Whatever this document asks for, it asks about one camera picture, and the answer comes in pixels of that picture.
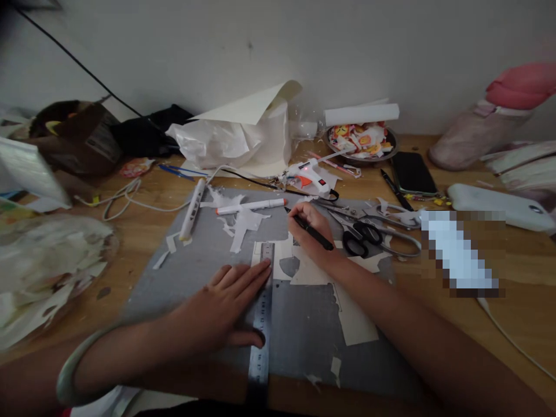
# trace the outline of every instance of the metal ruler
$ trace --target metal ruler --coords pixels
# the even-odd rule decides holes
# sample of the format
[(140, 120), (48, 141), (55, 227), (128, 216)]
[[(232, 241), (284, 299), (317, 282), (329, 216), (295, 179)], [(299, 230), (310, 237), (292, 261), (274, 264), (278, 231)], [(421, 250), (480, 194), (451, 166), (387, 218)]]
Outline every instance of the metal ruler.
[(266, 408), (268, 398), (268, 364), (270, 360), (270, 325), (272, 323), (272, 267), (274, 263), (274, 243), (261, 244), (261, 261), (270, 259), (270, 276), (262, 288), (255, 304), (253, 327), (265, 337), (265, 346), (251, 347), (246, 404)]

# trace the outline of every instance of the bracelet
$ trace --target bracelet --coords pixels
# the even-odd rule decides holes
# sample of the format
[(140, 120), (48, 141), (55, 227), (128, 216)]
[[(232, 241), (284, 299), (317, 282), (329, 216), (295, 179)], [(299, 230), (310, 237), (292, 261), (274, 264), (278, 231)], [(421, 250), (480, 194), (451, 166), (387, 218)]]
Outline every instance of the bracelet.
[(93, 333), (91, 336), (86, 338), (69, 356), (67, 361), (64, 363), (60, 374), (58, 375), (58, 381), (56, 382), (56, 397), (58, 402), (65, 407), (78, 407), (80, 405), (85, 405), (98, 400), (108, 394), (114, 387), (108, 390), (93, 393), (93, 394), (79, 394), (75, 390), (74, 386), (74, 374), (77, 366), (81, 362), (81, 359), (85, 353), (90, 349), (91, 346), (95, 344), (101, 337), (115, 330), (120, 325), (113, 325), (106, 329), (99, 330)]

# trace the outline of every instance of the forearm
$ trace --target forearm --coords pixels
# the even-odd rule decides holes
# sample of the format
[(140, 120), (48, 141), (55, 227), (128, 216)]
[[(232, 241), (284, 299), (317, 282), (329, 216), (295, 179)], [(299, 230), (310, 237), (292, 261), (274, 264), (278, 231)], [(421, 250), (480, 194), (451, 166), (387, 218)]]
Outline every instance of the forearm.
[(327, 272), (444, 399), (486, 415), (552, 415), (511, 370), (428, 308), (348, 259)]
[[(104, 335), (85, 353), (77, 367), (76, 391), (95, 393), (109, 389), (156, 365), (158, 347), (150, 332), (147, 324), (138, 324)], [(58, 375), (85, 338), (80, 336), (3, 365), (0, 414), (40, 415), (61, 407), (56, 398)]]

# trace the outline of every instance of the white power bank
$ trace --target white power bank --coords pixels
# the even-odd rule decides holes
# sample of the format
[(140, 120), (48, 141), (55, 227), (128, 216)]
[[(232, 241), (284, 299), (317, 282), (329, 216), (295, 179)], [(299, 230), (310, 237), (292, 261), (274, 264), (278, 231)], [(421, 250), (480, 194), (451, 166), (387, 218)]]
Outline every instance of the white power bank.
[(503, 211), (506, 224), (512, 226), (535, 232), (556, 228), (547, 211), (534, 200), (465, 184), (451, 185), (448, 195), (458, 211)]

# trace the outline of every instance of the white marker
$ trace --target white marker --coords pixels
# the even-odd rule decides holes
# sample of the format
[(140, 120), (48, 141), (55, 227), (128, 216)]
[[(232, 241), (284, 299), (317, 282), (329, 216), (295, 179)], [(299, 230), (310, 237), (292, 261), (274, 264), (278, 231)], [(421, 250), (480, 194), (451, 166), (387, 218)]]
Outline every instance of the white marker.
[(264, 200), (261, 202), (237, 204), (235, 206), (220, 207), (216, 209), (216, 214), (233, 214), (238, 213), (241, 208), (249, 210), (269, 209), (271, 207), (282, 207), (287, 204), (286, 199)]
[(201, 199), (203, 198), (204, 185), (204, 178), (200, 178), (199, 182), (197, 182), (195, 190), (193, 191), (193, 197), (189, 202), (187, 213), (185, 213), (184, 223), (181, 225), (180, 240), (191, 239), (191, 228), (193, 227), (197, 211), (199, 211), (199, 204), (201, 204)]

